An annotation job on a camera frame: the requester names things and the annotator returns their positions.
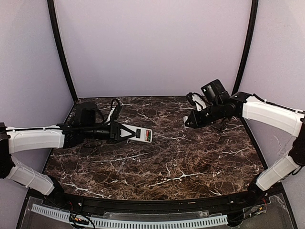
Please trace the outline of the white battery cover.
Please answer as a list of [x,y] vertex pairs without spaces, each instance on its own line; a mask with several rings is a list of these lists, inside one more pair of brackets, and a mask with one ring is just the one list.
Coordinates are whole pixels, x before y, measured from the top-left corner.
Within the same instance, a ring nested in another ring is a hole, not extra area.
[[183,126],[184,126],[184,128],[189,128],[189,122],[190,122],[190,120],[189,120],[189,117],[188,116],[184,116],[183,117]]

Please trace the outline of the white remote control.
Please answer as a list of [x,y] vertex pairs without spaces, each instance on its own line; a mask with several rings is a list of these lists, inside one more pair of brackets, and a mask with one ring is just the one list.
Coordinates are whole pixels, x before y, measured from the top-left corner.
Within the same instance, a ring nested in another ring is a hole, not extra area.
[[151,143],[152,142],[153,133],[151,135],[151,140],[150,141],[146,141],[146,137],[147,137],[147,135],[146,135],[147,132],[146,131],[147,130],[151,130],[151,129],[144,128],[144,127],[138,127],[138,126],[135,126],[135,127],[136,127],[136,136],[133,137],[130,140],[138,141],[138,142],[144,142],[144,143]]

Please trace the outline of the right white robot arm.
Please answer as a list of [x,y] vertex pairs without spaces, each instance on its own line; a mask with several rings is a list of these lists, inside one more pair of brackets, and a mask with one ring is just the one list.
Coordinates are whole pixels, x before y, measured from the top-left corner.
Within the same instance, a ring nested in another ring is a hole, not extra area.
[[184,122],[186,127],[202,128],[219,119],[239,117],[258,121],[283,130],[295,137],[290,151],[263,171],[249,186],[251,192],[265,192],[272,185],[284,179],[305,165],[305,113],[274,104],[255,94],[237,92],[229,96],[227,92],[205,99],[197,93],[186,96],[193,109]]

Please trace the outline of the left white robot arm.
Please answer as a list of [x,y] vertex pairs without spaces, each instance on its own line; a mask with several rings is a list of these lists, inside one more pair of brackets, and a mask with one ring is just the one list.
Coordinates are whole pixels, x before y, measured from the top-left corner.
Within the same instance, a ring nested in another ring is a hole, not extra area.
[[71,148],[85,139],[106,140],[118,143],[127,139],[145,141],[145,131],[118,122],[91,125],[58,124],[48,127],[14,128],[0,124],[0,177],[11,179],[32,188],[47,197],[59,197],[64,193],[58,181],[43,175],[15,159],[16,152],[44,149]]

